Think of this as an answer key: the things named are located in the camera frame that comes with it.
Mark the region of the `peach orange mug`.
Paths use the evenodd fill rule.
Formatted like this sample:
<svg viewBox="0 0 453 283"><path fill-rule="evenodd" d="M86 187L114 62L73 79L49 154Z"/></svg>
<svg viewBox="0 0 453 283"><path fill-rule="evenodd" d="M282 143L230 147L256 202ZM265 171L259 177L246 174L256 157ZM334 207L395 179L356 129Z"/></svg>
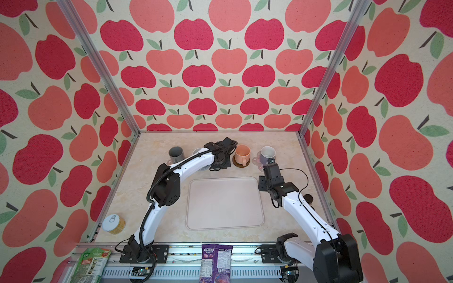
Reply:
<svg viewBox="0 0 453 283"><path fill-rule="evenodd" d="M234 157L238 163L245 165L250 160L251 149L247 145L238 145Z"/></svg>

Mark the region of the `round brown wooden coaster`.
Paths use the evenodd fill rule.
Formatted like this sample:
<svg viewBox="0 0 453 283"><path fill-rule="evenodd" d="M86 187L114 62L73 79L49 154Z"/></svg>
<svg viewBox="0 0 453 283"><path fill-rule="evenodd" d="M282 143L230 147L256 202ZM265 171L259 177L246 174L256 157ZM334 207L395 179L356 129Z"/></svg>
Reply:
<svg viewBox="0 0 453 283"><path fill-rule="evenodd" d="M245 165L241 164L241 163L238 163L235 159L235 157L232 158L232 161L233 161L233 164L234 166L238 167L238 168L245 168L247 167L249 164L250 164L250 160L247 161L247 163Z"/></svg>

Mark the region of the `white lilac handled mug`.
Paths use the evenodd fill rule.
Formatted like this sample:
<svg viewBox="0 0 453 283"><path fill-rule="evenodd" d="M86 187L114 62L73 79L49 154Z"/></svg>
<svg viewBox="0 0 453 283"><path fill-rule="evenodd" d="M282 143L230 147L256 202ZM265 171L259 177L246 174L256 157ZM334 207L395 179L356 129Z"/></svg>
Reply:
<svg viewBox="0 0 453 283"><path fill-rule="evenodd" d="M276 150L271 146L264 146L260 150L260 162L262 165L266 165L270 159L275 159Z"/></svg>

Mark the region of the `grey mug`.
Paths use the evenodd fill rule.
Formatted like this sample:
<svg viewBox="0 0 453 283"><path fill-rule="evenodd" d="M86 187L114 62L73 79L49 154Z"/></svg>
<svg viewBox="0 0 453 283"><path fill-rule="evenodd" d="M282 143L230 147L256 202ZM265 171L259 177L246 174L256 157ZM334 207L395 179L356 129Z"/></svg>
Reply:
<svg viewBox="0 0 453 283"><path fill-rule="evenodd" d="M180 146L170 148L168 154L170 157L170 164L176 164L185 159L184 150Z"/></svg>

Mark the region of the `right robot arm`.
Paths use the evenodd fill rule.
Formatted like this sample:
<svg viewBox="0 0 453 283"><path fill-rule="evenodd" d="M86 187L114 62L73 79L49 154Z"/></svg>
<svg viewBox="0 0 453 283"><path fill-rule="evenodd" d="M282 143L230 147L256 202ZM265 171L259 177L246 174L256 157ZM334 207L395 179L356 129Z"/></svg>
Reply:
<svg viewBox="0 0 453 283"><path fill-rule="evenodd" d="M283 262L299 261L310 268L319 283L360 283L363 271L356 240L341 234L300 197L300 190L285 182L278 164L263 166L260 190L270 194L278 208L285 209L310 238L308 244L289 233L277 239L278 256Z"/></svg>

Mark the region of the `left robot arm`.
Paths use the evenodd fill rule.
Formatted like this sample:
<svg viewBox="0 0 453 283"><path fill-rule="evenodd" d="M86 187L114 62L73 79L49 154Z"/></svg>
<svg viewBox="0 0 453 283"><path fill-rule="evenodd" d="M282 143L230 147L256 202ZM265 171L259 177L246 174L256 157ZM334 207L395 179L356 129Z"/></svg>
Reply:
<svg viewBox="0 0 453 283"><path fill-rule="evenodd" d="M237 146L237 141L227 137L222 141L205 144L196 154L173 165L161 164L146 195L148 210L122 253L139 263L155 260L152 243L156 230L167 208L180 198L182 182L206 166L214 172L231 167L230 156Z"/></svg>

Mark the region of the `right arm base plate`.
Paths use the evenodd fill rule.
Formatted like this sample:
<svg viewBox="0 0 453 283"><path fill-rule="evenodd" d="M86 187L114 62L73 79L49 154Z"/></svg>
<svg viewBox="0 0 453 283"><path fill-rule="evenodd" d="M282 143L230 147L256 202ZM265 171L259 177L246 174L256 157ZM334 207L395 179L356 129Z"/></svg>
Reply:
<svg viewBox="0 0 453 283"><path fill-rule="evenodd" d="M259 254L263 264L282 264L276 244L264 244L259 247Z"/></svg>

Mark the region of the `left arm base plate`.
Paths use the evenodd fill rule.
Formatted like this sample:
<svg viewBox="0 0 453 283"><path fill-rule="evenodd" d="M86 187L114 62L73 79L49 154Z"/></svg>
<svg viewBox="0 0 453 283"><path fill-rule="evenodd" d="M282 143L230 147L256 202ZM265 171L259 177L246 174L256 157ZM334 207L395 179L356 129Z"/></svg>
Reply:
<svg viewBox="0 0 453 283"><path fill-rule="evenodd" d="M155 257L158 264L165 264L168 258L169 245L148 245L147 250ZM140 251L139 256L134 253L135 249L126 245L123 248L119 262L121 264L151 264L146 252Z"/></svg>

